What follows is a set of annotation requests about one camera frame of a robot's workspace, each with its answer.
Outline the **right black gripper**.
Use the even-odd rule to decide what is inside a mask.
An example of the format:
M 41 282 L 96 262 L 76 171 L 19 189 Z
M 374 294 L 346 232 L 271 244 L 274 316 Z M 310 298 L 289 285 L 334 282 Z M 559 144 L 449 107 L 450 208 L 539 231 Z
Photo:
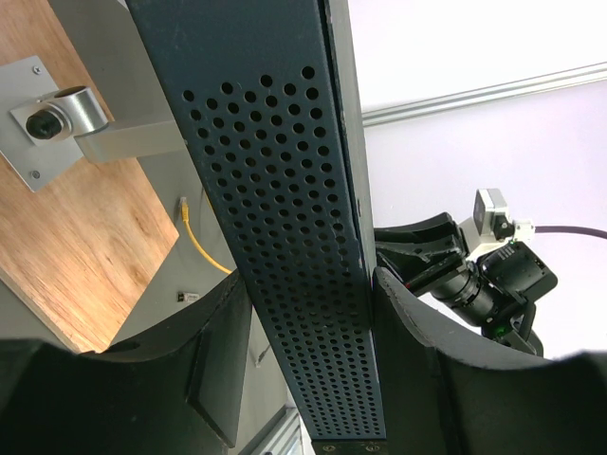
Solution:
M 421 222 L 374 229 L 377 264 L 389 269 L 417 297 L 430 294 L 469 325 L 497 319 L 503 298 L 463 259 L 459 226 L 442 212 Z

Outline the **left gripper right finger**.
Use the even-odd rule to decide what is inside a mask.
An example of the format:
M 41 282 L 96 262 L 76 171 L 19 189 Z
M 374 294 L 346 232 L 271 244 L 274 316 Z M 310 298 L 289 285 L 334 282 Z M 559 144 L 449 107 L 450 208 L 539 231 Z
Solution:
M 374 338 L 393 454 L 602 454 L 606 356 L 561 360 L 480 337 L 374 273 Z

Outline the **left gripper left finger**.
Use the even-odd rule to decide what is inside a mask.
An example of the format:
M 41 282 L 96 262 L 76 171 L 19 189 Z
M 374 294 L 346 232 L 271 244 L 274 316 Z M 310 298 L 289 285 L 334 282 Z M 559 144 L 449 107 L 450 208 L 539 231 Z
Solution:
M 251 303 L 231 274 L 107 351 L 1 343 L 5 454 L 224 454 L 236 443 Z

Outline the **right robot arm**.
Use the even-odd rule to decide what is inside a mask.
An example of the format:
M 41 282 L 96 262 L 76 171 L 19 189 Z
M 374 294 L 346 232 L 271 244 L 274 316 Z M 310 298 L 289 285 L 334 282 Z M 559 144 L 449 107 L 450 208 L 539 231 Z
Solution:
M 446 213 L 420 223 L 375 229 L 377 264 L 417 297 L 432 295 L 483 337 L 527 354 L 543 355 L 532 329 L 536 302 L 556 275 L 506 223 L 482 241 L 473 220 Z

